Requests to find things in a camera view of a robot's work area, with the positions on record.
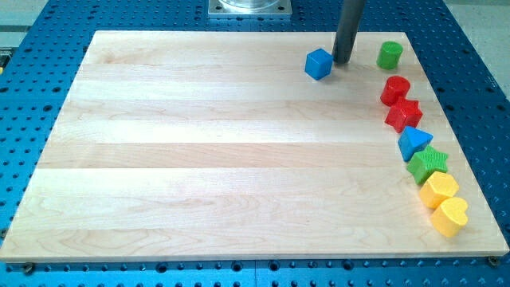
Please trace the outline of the dark grey robot arm rod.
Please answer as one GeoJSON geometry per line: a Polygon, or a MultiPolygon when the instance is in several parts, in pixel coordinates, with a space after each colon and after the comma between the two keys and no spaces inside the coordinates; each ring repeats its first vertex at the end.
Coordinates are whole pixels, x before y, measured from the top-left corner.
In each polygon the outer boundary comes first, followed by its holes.
{"type": "Polygon", "coordinates": [[[337,65],[344,65],[351,58],[366,2],[366,0],[343,1],[332,50],[337,65]]]}

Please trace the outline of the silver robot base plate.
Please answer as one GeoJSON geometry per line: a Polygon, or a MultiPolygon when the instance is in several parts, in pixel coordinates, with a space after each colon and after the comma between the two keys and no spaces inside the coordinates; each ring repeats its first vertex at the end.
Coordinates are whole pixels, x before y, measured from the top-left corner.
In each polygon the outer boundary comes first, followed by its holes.
{"type": "Polygon", "coordinates": [[[208,0],[208,14],[227,16],[290,16],[291,0],[208,0]]]}

